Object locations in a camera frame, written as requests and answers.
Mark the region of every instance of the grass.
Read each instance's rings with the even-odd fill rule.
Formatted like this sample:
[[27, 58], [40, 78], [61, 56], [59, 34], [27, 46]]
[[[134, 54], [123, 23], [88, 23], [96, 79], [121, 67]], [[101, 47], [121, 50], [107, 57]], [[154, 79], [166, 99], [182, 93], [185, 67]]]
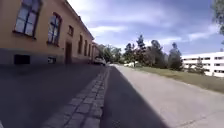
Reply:
[[150, 67], [137, 68], [142, 71], [155, 73], [168, 78], [173, 78], [188, 84], [193, 84], [204, 89], [224, 93], [224, 79], [213, 76], [204, 76], [187, 72], [178, 72], [168, 69], [157, 69]]

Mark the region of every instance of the car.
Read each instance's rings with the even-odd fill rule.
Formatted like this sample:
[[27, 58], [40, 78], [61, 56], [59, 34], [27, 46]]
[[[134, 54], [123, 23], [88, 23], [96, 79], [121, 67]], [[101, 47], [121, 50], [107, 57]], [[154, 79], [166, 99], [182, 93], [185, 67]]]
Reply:
[[93, 61], [94, 64], [99, 64], [99, 65], [103, 65], [106, 66], [106, 61], [104, 58], [101, 57], [96, 57]]

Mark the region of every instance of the asphalt road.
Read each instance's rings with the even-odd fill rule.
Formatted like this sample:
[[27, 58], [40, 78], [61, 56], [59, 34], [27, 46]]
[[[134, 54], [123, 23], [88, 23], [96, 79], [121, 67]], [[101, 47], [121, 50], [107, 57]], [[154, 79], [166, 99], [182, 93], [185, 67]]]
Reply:
[[40, 128], [103, 69], [79, 64], [1, 67], [0, 120], [4, 128]]
[[222, 128], [224, 95], [112, 67], [101, 128]]

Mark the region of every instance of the sidewalk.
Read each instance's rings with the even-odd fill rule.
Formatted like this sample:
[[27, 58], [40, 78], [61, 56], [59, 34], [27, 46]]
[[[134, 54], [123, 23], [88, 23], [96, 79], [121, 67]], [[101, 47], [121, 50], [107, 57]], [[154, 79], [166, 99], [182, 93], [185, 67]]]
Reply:
[[99, 128], [108, 71], [109, 68], [101, 72], [42, 128]]

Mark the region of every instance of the building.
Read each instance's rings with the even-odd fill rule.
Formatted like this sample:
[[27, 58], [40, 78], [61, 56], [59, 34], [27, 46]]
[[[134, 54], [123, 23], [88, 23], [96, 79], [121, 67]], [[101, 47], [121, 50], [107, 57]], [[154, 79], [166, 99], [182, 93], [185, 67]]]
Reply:
[[0, 64], [87, 62], [93, 36], [67, 0], [0, 0]]
[[189, 68], [189, 65], [194, 68], [199, 57], [202, 60], [203, 68], [206, 69], [206, 75], [224, 77], [224, 52], [182, 56], [184, 68]]
[[93, 42], [92, 45], [92, 60], [95, 59], [95, 57], [99, 56], [100, 54], [100, 49], [99, 49], [99, 45], [95, 42]]

